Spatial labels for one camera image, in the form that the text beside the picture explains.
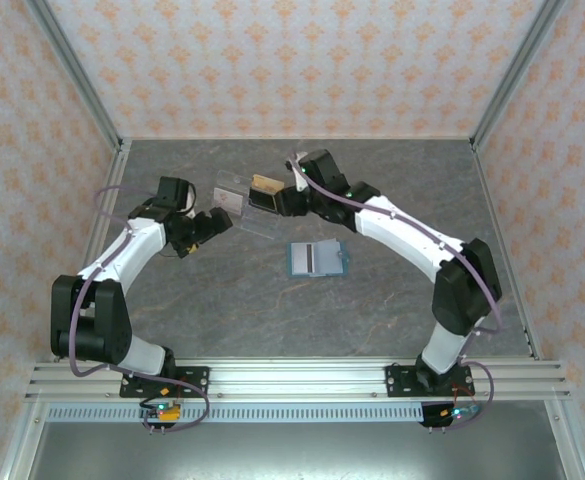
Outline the aluminium frame post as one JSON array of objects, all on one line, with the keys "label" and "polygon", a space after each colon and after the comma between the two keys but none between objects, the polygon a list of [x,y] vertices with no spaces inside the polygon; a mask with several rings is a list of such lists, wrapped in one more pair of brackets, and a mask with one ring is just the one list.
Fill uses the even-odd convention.
[{"label": "aluminium frame post", "polygon": [[89,78],[81,60],[71,45],[60,21],[48,0],[24,0],[41,30],[47,37],[56,57],[66,70],[79,96],[107,143],[118,151],[123,143],[113,120],[108,114],[98,92]]},{"label": "aluminium frame post", "polygon": [[505,111],[510,97],[516,90],[566,2],[567,0],[543,0],[541,3],[540,9],[515,51],[474,133],[469,137],[469,143],[474,153],[479,151],[481,145],[486,141],[496,122]]}]

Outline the controller board with LEDs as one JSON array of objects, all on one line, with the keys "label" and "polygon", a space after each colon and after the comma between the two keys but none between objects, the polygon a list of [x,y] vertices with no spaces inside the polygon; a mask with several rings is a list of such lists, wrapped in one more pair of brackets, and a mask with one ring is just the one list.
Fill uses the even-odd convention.
[{"label": "controller board with LEDs", "polygon": [[175,401],[159,400],[142,401],[139,404],[142,414],[141,418],[148,423],[171,425],[181,418],[181,406]]},{"label": "controller board with LEDs", "polygon": [[470,421],[481,412],[481,406],[475,403],[456,405],[452,402],[426,402],[422,404],[422,421],[420,425],[429,430],[448,429],[456,422],[462,424]]}]

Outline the aluminium side rail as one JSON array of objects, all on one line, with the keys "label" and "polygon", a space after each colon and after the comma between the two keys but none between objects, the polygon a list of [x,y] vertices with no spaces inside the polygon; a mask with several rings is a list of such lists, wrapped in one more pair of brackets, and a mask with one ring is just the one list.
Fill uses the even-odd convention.
[{"label": "aluminium side rail", "polygon": [[510,252],[506,245],[501,222],[497,214],[497,204],[492,194],[487,179],[487,170],[483,166],[480,151],[477,145],[472,144],[472,158],[479,177],[482,191],[485,197],[486,205],[490,214],[493,225],[496,242],[498,244],[498,265],[503,266],[502,287],[503,297],[500,300],[501,315],[503,327],[497,338],[503,339],[505,333],[515,332],[516,338],[525,342],[525,352],[523,356],[530,357],[533,361],[543,359],[539,349],[538,335],[530,321],[528,307],[521,294],[521,289],[517,283],[517,275],[513,269],[510,258]]},{"label": "aluminium side rail", "polygon": [[57,357],[116,365],[132,343],[123,282],[92,274],[115,265],[106,252],[105,240],[109,228],[120,222],[113,209],[131,144],[131,139],[123,140],[105,186],[93,196],[96,216],[85,256],[86,272],[61,275],[52,284],[50,346]]}]

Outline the white cherry blossom card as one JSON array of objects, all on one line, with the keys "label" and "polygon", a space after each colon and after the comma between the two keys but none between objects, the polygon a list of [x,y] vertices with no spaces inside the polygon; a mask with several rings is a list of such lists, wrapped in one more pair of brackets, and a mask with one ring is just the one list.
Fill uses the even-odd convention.
[{"label": "white cherry blossom card", "polygon": [[241,215],[244,197],[241,194],[215,187],[213,190],[213,205],[223,208],[229,213]]}]

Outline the gold VIP card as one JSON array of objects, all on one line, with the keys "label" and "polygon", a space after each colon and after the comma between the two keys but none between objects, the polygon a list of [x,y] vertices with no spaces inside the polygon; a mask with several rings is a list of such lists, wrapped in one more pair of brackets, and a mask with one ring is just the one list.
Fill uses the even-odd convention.
[{"label": "gold VIP card", "polygon": [[285,188],[285,184],[273,178],[269,178],[263,175],[254,174],[251,181],[251,189],[267,194],[276,195],[279,191]]}]

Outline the aluminium mounting rail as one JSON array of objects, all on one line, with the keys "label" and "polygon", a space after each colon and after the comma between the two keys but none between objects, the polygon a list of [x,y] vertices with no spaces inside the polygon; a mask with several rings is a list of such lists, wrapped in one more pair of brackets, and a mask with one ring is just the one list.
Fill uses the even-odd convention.
[{"label": "aluminium mounting rail", "polygon": [[[571,400],[576,388],[559,361],[531,357],[485,357],[471,367],[474,398],[495,401]],[[210,368],[208,396],[214,402],[386,402],[384,357],[181,358],[179,366]],[[88,377],[73,375],[66,360],[35,365],[27,401],[98,402],[117,397],[121,375],[101,370]]]}]

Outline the silver card with dark stripe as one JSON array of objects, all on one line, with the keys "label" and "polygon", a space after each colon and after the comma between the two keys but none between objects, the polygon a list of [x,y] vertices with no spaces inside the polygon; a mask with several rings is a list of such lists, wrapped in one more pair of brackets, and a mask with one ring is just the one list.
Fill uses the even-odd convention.
[{"label": "silver card with dark stripe", "polygon": [[290,262],[293,275],[314,275],[316,273],[315,244],[291,243]]}]

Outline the teal card holder wallet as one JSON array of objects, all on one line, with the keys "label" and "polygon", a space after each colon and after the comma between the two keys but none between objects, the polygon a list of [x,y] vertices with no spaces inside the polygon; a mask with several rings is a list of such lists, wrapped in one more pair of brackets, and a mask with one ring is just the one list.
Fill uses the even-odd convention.
[{"label": "teal card holder wallet", "polygon": [[[291,243],[314,243],[315,244],[315,266],[314,275],[293,275],[291,273],[290,244]],[[287,273],[290,277],[299,278],[321,278],[321,277],[342,277],[348,274],[349,254],[345,244],[336,239],[321,240],[316,242],[291,242],[287,245]]]}]

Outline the aluminium frame leg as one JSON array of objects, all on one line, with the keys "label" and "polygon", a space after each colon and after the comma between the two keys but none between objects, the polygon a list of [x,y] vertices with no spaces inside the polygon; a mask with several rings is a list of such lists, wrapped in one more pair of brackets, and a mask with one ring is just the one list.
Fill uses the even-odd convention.
[{"label": "aluminium frame leg", "polygon": [[566,480],[585,480],[585,429],[572,400],[544,402]]},{"label": "aluminium frame leg", "polygon": [[24,404],[0,470],[0,480],[29,479],[48,411],[45,402]]}]

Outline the grey metal panel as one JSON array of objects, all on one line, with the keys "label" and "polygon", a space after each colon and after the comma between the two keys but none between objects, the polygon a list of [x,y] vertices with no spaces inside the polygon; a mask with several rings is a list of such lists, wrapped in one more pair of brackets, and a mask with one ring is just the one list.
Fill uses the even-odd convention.
[{"label": "grey metal panel", "polygon": [[566,480],[551,433],[493,420],[427,433],[416,424],[52,423],[28,480]]}]

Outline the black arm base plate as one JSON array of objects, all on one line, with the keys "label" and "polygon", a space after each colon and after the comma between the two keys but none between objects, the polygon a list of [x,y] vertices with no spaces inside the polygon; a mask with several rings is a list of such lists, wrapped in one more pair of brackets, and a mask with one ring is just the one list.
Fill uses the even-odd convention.
[{"label": "black arm base plate", "polygon": [[425,366],[394,363],[385,367],[384,374],[389,397],[475,395],[473,375],[469,367],[454,365],[447,373],[439,375]]},{"label": "black arm base plate", "polygon": [[[188,383],[206,393],[209,386],[210,368],[206,366],[176,366],[170,373],[162,372],[161,377]],[[139,400],[170,398],[196,398],[198,394],[190,387],[175,385],[167,381],[148,380],[138,376],[124,376],[119,389],[121,398]]]}]

